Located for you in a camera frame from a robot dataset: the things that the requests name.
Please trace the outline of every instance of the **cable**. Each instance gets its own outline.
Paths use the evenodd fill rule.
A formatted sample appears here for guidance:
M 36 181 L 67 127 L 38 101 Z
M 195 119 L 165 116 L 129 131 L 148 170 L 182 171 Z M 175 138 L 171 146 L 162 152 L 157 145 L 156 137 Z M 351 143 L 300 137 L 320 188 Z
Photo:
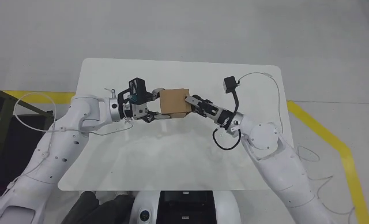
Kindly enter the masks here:
M 278 115 L 279 115 L 279 121 L 281 122 L 281 131 L 283 133 L 283 122 L 282 122 L 282 118 L 281 118 L 281 94 L 280 94 L 279 86 L 278 86 L 276 80 L 273 78 L 273 76 L 271 74 L 262 73 L 262 72 L 252 72 L 252 73 L 248 73 L 248 74 L 243 75 L 238 80 L 238 85 L 240 85 L 240 81 L 241 81 L 242 78 L 244 78 L 248 75 L 251 75 L 251 74 L 261 74 L 261 75 L 267 76 L 268 78 L 272 79 L 274 81 L 275 85 L 277 86 L 277 90 L 278 90 Z
M 311 153 L 313 153 L 315 156 L 317 156 L 318 157 L 318 160 L 309 160 L 309 159 L 306 159 L 306 158 L 303 158 L 303 157 L 301 157 L 300 156 L 300 148 L 304 148 L 305 150 L 307 150 L 307 151 L 310 151 Z M 297 156 L 299 157 L 299 159 L 301 160 L 301 159 L 303 159 L 303 160 L 306 160 L 306 161 L 308 161 L 308 162 L 319 162 L 320 160 L 321 160 L 321 157 L 316 153 L 316 152 L 314 152 L 313 150 L 310 150 L 310 149 L 308 149 L 308 148 L 306 148 L 306 147 L 304 147 L 304 146 L 301 146 L 301 145 L 299 145 L 298 147 L 297 147 Z M 317 190 L 317 198 L 322 202 L 322 204 L 323 204 L 323 206 L 328 210 L 328 211 L 330 211 L 330 212 L 332 212 L 332 213 L 334 213 L 334 214 L 338 214 L 338 215 L 349 215 L 348 216 L 348 224 L 350 224 L 350 217 L 351 217 L 351 215 L 352 215 L 352 213 L 353 213 L 353 211 L 355 210 L 355 206 L 354 207 L 352 207 L 351 208 L 351 210 L 349 211 L 349 212 L 336 212 L 336 211 L 333 211 L 333 210 L 331 210 L 330 208 L 328 208 L 325 204 L 324 204 L 324 202 L 323 202 L 323 200 L 321 200 L 321 198 L 320 198 L 320 195 L 319 195 L 319 192 L 320 192 L 320 190 L 323 188 L 323 186 L 325 186 L 330 180 L 332 180 L 333 179 L 333 175 L 331 175 L 331 176 L 329 176 L 329 177 L 323 177 L 323 178 L 310 178 L 309 176 L 307 177 L 309 180 L 311 180 L 311 181 L 321 181 L 321 180 L 326 180 L 319 188 L 318 188 L 318 190 Z
M 18 106 L 19 102 L 20 102 L 23 98 L 25 98 L 26 96 L 34 95 L 34 94 L 38 94 L 38 95 L 41 95 L 41 96 L 46 97 L 46 98 L 47 98 L 47 99 L 49 99 L 49 100 L 51 101 L 51 103 L 54 105 L 54 120 L 53 120 L 53 122 L 52 122 L 52 130 L 50 130 L 50 132 L 51 132 L 51 137 L 50 137 L 50 141 L 49 141 L 49 143 L 48 143 L 47 151 L 45 152 L 45 154 L 47 154 L 47 156 L 48 156 L 49 151 L 50 151 L 50 148 L 51 148 L 52 140 L 53 140 L 53 137 L 54 137 L 54 132 L 56 132 L 56 130 L 55 130 L 55 122 L 57 121 L 57 119 L 56 119 L 56 116 L 57 116 L 57 106 L 56 106 L 55 102 L 54 102 L 54 101 L 53 101 L 53 100 L 52 100 L 48 95 L 46 95 L 46 94 L 42 94 L 42 93 L 40 93 L 40 92 L 31 92 L 31 93 L 28 93 L 28 94 L 25 94 L 25 95 L 21 96 L 21 97 L 16 101 L 16 103 L 14 104 L 13 114 L 14 114 L 14 116 L 16 117 L 16 119 L 17 119 L 21 124 L 23 124 L 24 126 L 26 126 L 26 127 L 30 128 L 30 129 L 33 129 L 33 130 L 41 131 L 41 132 L 49 132 L 48 130 L 36 129 L 36 128 L 34 128 L 34 127 L 31 127 L 31 126 L 27 125 L 27 124 L 26 124 L 26 123 L 24 123 L 22 120 L 20 120 L 20 118 L 18 117 L 18 115 L 17 115 L 17 113 L 16 113 L 16 109 L 17 109 L 17 106 Z M 19 175 L 18 177 L 16 177 L 13 181 L 11 181 L 11 182 L 7 185 L 6 190 L 4 191 L 4 193 L 3 193 L 2 195 L 5 195 L 5 194 L 10 190 L 10 189 L 12 189 L 12 187 L 15 185 L 16 181 L 17 181 L 20 177 L 25 176 L 25 175 L 28 175 L 28 174 L 30 174 L 31 172 L 33 172 L 34 170 L 36 170 L 36 169 L 37 169 L 37 168 L 38 168 L 38 167 L 39 167 L 39 166 L 44 162 L 44 160 L 45 160 L 46 158 L 43 158 L 43 159 L 41 160 L 41 162 L 40 162 L 39 164 L 37 164 L 37 166 L 35 166 L 32 170 L 28 171 L 27 173 L 22 173 L 21 175 Z
M 127 122 L 127 123 L 130 123 L 130 122 L 133 120 L 133 118 L 128 117 L 128 116 L 126 115 L 125 107 L 126 107 L 126 103 L 123 103 L 123 105 L 122 105 L 122 110 L 123 110 L 123 114 L 125 115 L 124 119 L 126 120 L 126 122 Z
M 65 129 L 66 131 L 77 131 L 77 132 L 80 132 L 80 133 L 92 133 L 94 135 L 98 135 L 98 136 L 106 136 L 106 135 L 109 135 L 109 134 L 113 134 L 113 133 L 118 133 L 118 132 L 121 132 L 121 131 L 126 131 L 126 130 L 129 130 L 133 127 L 133 125 L 130 123 L 130 122 L 125 122 L 125 123 L 128 123 L 130 124 L 131 126 L 128 127 L 128 128 L 125 128 L 125 129 L 120 129 L 120 130 L 117 130 L 117 131 L 113 131 L 113 132 L 110 132 L 110 133 L 95 133 L 95 132 L 86 132 L 86 131 L 83 131 L 83 130 L 79 130 L 79 129 Z
M 233 95 L 233 98 L 234 98 L 234 100 L 235 100 L 235 109 L 234 109 L 234 112 L 233 112 L 233 114 L 232 114 L 232 118 L 233 117 L 235 117 L 235 115 L 237 114 L 237 111 L 238 111 L 238 107 L 239 107 L 239 101 L 238 101 L 238 96 L 237 96 L 237 93 L 236 93 L 236 91 L 235 90 L 233 90 L 232 91 L 232 95 Z M 225 124 L 227 124 L 227 126 L 229 126 L 230 124 L 231 124 L 231 122 L 232 122 L 232 119 L 229 119 L 227 122 L 224 122 L 224 124 L 222 124 L 222 125 L 220 125 L 220 128 L 223 128 L 224 126 L 225 126 Z M 212 137 L 213 137 L 213 140 L 214 140 L 214 142 L 215 142 L 215 144 L 219 147 L 219 148 L 221 148 L 222 150 L 232 150 L 232 149 L 234 149 L 234 148 L 236 148 L 236 146 L 240 143 L 240 141 L 241 141 L 241 129 L 238 129 L 238 140 L 237 140 L 237 142 L 236 142 L 236 144 L 234 144 L 231 148 L 224 148 L 224 147 L 222 147 L 219 143 L 218 143 L 218 141 L 216 140 L 216 138 L 215 138 L 215 133 L 218 131 L 218 128 L 216 128 L 216 129 L 214 129 L 214 131 L 213 131 L 213 134 L 212 134 Z
M 234 144 L 231 148 L 223 148 L 218 142 L 217 142 L 217 140 L 215 139 L 215 133 L 218 131 L 218 128 L 216 128 L 214 131 L 213 131 L 213 140 L 214 140 L 214 142 L 215 142 L 215 144 L 219 147 L 219 148 L 221 148 L 222 150 L 232 150 L 232 149 L 234 149 L 234 148 L 236 148 L 236 146 L 240 143 L 240 141 L 241 141 L 241 130 L 239 129 L 238 130 L 238 140 L 237 140 L 237 142 L 236 142 L 236 144 Z

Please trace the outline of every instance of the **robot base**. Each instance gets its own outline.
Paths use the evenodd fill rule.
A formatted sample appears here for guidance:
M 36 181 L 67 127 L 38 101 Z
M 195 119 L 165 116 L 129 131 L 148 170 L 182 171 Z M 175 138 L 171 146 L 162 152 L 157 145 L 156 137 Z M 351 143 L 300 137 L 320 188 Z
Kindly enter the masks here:
M 141 191 L 129 224 L 241 224 L 231 191 Z

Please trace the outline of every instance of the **white cable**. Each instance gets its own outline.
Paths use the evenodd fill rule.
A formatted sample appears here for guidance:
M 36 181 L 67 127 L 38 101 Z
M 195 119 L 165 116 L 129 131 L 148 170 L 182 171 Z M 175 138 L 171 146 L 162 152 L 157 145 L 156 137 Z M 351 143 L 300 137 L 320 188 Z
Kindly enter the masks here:
M 29 125 L 27 125 L 26 123 L 24 123 L 22 120 L 19 119 L 17 113 L 16 113 L 16 109 L 17 109 L 17 106 L 18 106 L 18 103 L 23 99 L 25 98 L 26 96 L 29 96 L 29 95 L 32 95 L 32 94 L 38 94 L 38 95 L 42 95 L 44 97 L 46 97 L 47 99 L 49 99 L 51 101 L 51 103 L 54 105 L 54 120 L 52 122 L 52 130 L 42 130 L 42 129 L 36 129 L 34 127 L 31 127 Z M 14 110 L 13 110 L 13 114 L 14 116 L 16 117 L 16 119 L 21 123 L 23 124 L 24 126 L 30 128 L 30 129 L 33 129 L 33 130 L 37 130 L 37 131 L 41 131 L 41 132 L 51 132 L 51 137 L 50 137 L 50 141 L 48 143 L 48 147 L 47 147 L 47 151 L 45 152 L 45 154 L 49 154 L 49 151 L 50 151 L 50 148 L 51 148 L 51 144 L 52 144 L 52 139 L 54 137 L 54 132 L 56 132 L 57 130 L 55 130 L 55 122 L 57 121 L 56 117 L 57 117 L 57 106 L 55 104 L 55 102 L 46 94 L 42 94 L 40 92 L 31 92 L 31 93 L 28 93 L 28 94 L 25 94 L 23 96 L 21 96 L 17 101 L 16 103 L 14 104 Z M 15 185 L 16 181 L 22 177 L 22 176 L 25 176 L 25 175 L 28 175 L 29 173 L 33 172 L 34 170 L 36 170 L 43 162 L 46 158 L 43 158 L 41 160 L 41 162 L 39 164 L 37 164 L 37 166 L 35 166 L 32 170 L 28 171 L 27 173 L 22 173 L 21 175 L 19 175 L 18 177 L 16 177 L 12 182 L 10 182 L 7 187 L 6 187 L 6 190 L 4 191 L 3 195 L 5 195 L 10 189 L 12 189 L 12 187 Z
M 308 151 L 310 151 L 312 154 L 314 154 L 315 156 L 317 156 L 318 157 L 318 160 L 309 160 L 309 159 L 306 159 L 306 158 L 302 158 L 301 156 L 300 156 L 300 148 L 304 148 L 305 150 L 308 150 Z M 304 146 L 298 146 L 297 147 L 297 156 L 299 157 L 299 159 L 301 160 L 301 159 L 304 159 L 304 160 L 306 160 L 306 161 L 308 161 L 308 162 L 319 162 L 320 160 L 321 160 L 321 157 L 316 153 L 316 152 L 314 152 L 313 150 L 310 150 L 310 149 L 308 149 L 308 148 L 306 148 L 306 147 L 304 147 Z M 329 176 L 329 177 L 323 177 L 323 178 L 310 178 L 309 176 L 307 177 L 309 180 L 311 180 L 311 181 L 320 181 L 320 180 L 326 180 L 319 188 L 318 188 L 318 190 L 317 190 L 317 198 L 321 201 L 321 203 L 323 204 L 323 206 L 328 210 L 328 211 L 330 211 L 330 212 L 332 212 L 332 213 L 334 213 L 334 214 L 338 214 L 338 215 L 348 215 L 348 224 L 350 224 L 350 217 L 351 217 L 351 215 L 352 215 L 352 213 L 353 213 L 353 211 L 355 210 L 355 206 L 354 207 L 352 207 L 351 208 L 351 210 L 349 211 L 349 212 L 336 212 L 336 211 L 333 211 L 333 210 L 331 210 L 330 208 L 328 208 L 325 204 L 324 204 L 324 202 L 323 202 L 323 200 L 321 200 L 321 198 L 320 198 L 320 195 L 319 195 L 319 192 L 320 192 L 320 190 L 323 188 L 323 186 L 325 186 L 330 180 L 332 180 L 333 179 L 333 175 L 331 175 L 331 176 Z
M 281 94 L 280 94 L 280 91 L 279 91 L 279 86 L 276 82 L 276 80 L 273 78 L 273 76 L 271 74 L 268 74 L 268 73 L 262 73 L 262 72 L 252 72 L 252 73 L 248 73 L 248 74 L 245 74 L 243 75 L 239 80 L 238 80 L 238 85 L 240 85 L 240 81 L 242 78 L 248 76 L 248 75 L 251 75 L 251 74 L 261 74 L 261 75 L 264 75 L 270 79 L 272 79 L 275 83 L 275 85 L 277 86 L 277 90 L 278 90 L 278 115 L 279 115 L 279 121 L 281 122 L 281 131 L 283 133 L 283 122 L 282 122 L 282 118 L 281 118 Z
M 117 131 L 113 131 L 113 132 L 110 132 L 110 133 L 103 133 L 103 134 L 101 134 L 101 133 L 95 133 L 95 132 L 86 132 L 86 131 L 79 130 L 79 129 L 65 129 L 65 130 L 66 131 L 77 131 L 77 132 L 80 132 L 80 133 L 92 133 L 92 134 L 98 135 L 98 136 L 106 136 L 106 135 L 109 135 L 109 134 L 118 133 L 118 132 L 121 132 L 121 131 L 126 131 L 126 130 L 131 129 L 133 127 L 133 125 L 130 122 L 125 122 L 125 123 L 128 123 L 131 126 L 128 127 L 128 128 L 125 128 L 125 129 L 120 129 L 120 130 L 117 130 Z
M 131 121 L 133 120 L 133 118 L 127 117 L 125 107 L 126 107 L 126 104 L 124 103 L 122 105 L 122 110 L 123 110 L 123 114 L 125 115 L 125 120 L 126 120 L 127 123 L 131 124 Z

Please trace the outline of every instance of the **yellow floor line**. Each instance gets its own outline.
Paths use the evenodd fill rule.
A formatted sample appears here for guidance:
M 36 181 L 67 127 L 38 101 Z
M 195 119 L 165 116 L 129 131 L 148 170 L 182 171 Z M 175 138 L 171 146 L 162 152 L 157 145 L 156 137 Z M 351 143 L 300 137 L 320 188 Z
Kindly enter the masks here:
M 20 98 L 23 95 L 30 93 L 31 91 L 4 91 L 4 92 L 12 95 L 13 97 Z M 41 92 L 41 93 L 51 97 L 56 104 L 69 104 L 72 96 L 76 94 L 75 92 Z M 27 103 L 50 103 L 50 101 L 46 97 L 37 94 L 29 95 L 25 97 L 23 101 Z
M 16 98 L 30 93 L 30 91 L 4 91 Z M 75 95 L 74 92 L 42 92 L 50 96 L 56 104 L 69 104 L 72 96 Z M 41 95 L 29 95 L 24 98 L 25 102 L 28 103 L 49 103 L 50 101 Z M 312 116 L 305 112 L 300 106 L 295 102 L 287 102 L 288 111 L 295 115 L 301 120 L 305 125 L 307 125 L 312 131 L 314 131 L 319 137 L 330 144 L 334 149 L 336 149 L 342 160 L 342 165 L 345 170 L 345 175 L 349 190 L 351 193 L 352 203 L 355 206 L 355 212 L 357 221 L 359 224 L 369 223 L 369 215 L 367 206 L 364 199 L 364 194 L 362 187 L 360 185 L 360 180 L 356 172 L 355 163 L 351 154 L 350 148 L 338 139 L 334 134 L 332 134 L 328 129 L 322 126 L 318 121 L 316 121 Z
M 351 194 L 352 203 L 355 206 L 355 213 L 358 224 L 368 224 L 369 215 L 368 209 L 364 199 L 364 193 L 360 180 L 356 172 L 355 163 L 351 155 L 350 148 L 332 134 L 328 129 L 316 121 L 312 116 L 305 112 L 295 102 L 287 102 L 288 111 L 300 119 L 305 125 L 307 125 L 312 131 L 314 131 L 319 137 L 330 144 L 341 155 L 342 165 L 345 170 L 346 180 Z

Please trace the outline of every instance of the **gray cloth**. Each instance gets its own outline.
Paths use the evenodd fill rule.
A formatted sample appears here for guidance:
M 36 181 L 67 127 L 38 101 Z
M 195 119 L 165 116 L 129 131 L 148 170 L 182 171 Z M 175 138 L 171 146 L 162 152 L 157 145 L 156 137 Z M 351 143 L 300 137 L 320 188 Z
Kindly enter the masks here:
M 119 195 L 99 205 L 95 194 L 86 191 L 65 216 L 62 224 L 123 224 L 128 223 L 134 198 Z

